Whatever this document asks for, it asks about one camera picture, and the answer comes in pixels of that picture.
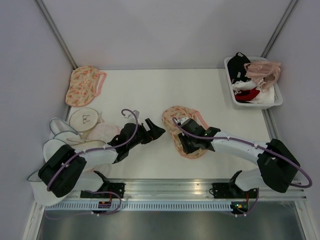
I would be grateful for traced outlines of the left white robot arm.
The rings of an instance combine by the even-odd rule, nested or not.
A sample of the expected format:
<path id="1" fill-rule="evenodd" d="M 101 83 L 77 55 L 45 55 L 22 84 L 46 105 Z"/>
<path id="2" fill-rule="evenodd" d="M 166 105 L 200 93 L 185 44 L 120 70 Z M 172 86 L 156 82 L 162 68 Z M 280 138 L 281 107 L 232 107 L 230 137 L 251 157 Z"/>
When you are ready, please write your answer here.
<path id="1" fill-rule="evenodd" d="M 38 171 L 37 175 L 45 184 L 45 190 L 57 198 L 65 197 L 75 188 L 85 168 L 105 164 L 108 153 L 111 153 L 111 164 L 119 163 L 135 146 L 155 141 L 166 132 L 149 118 L 145 119 L 145 122 L 148 130 L 142 123 L 125 124 L 106 146 L 80 152 L 76 152 L 69 144 L 60 146 Z"/>

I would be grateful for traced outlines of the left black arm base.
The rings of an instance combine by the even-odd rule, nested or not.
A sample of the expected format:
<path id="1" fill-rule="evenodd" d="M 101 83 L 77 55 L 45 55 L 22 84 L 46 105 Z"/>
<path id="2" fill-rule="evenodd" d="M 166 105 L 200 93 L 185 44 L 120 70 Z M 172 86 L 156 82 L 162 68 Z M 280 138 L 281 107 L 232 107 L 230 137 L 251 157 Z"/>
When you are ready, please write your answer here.
<path id="1" fill-rule="evenodd" d="M 115 195 L 109 193 L 113 192 L 122 199 L 125 193 L 125 184 L 123 182 L 109 182 L 104 183 L 95 194 L 88 192 L 87 190 L 82 190 L 80 193 L 80 198 L 82 199 L 110 199 L 117 198 Z"/>

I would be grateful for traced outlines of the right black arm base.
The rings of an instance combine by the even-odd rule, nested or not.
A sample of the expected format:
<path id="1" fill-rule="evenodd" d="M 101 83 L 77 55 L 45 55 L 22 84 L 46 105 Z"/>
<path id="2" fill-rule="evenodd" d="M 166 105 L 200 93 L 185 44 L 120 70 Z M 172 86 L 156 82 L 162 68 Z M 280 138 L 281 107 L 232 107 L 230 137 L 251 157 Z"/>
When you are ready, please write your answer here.
<path id="1" fill-rule="evenodd" d="M 237 196 L 232 193 L 229 184 L 226 182 L 212 183 L 210 192 L 214 199 L 235 199 Z"/>

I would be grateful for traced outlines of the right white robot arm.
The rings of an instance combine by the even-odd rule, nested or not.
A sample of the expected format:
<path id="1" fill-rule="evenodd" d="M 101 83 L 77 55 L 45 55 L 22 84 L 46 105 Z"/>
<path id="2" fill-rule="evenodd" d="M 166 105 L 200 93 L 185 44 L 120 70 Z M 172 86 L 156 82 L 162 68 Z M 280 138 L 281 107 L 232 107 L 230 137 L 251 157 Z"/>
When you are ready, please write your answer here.
<path id="1" fill-rule="evenodd" d="M 299 162 L 278 139 L 257 142 L 237 138 L 219 128 L 204 129 L 188 117 L 176 120 L 175 124 L 181 130 L 178 138 L 185 154 L 197 150 L 226 153 L 257 166 L 253 170 L 238 170 L 231 177 L 228 192 L 235 198 L 260 187 L 286 193 L 298 172 Z"/>

